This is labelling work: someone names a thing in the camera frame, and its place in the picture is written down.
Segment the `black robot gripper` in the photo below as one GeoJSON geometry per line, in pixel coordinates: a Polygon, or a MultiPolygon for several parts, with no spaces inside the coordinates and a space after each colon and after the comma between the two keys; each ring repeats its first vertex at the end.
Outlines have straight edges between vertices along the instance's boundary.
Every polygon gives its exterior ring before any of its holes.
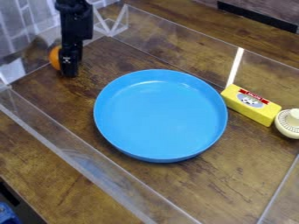
{"type": "MultiPolygon", "coordinates": [[[[83,40],[93,39],[94,7],[87,0],[57,0],[55,9],[61,13],[62,46],[74,47],[83,40]]],[[[59,50],[61,72],[74,78],[79,74],[82,49],[59,50]]]]}

